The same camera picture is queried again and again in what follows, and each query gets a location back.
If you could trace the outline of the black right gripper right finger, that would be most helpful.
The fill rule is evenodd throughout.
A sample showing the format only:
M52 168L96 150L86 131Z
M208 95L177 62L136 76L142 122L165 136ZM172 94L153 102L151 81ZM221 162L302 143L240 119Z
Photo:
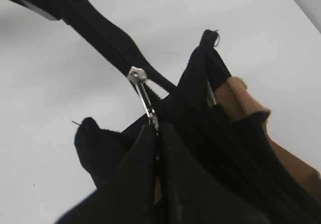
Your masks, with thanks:
M168 223L269 223L216 181L192 156L170 123L160 127Z

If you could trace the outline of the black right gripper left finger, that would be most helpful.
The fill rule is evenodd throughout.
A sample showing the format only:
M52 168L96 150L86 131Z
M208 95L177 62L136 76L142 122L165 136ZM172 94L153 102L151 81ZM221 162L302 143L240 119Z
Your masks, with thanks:
M107 183L62 215L57 223L155 223L155 138L152 127L144 125Z

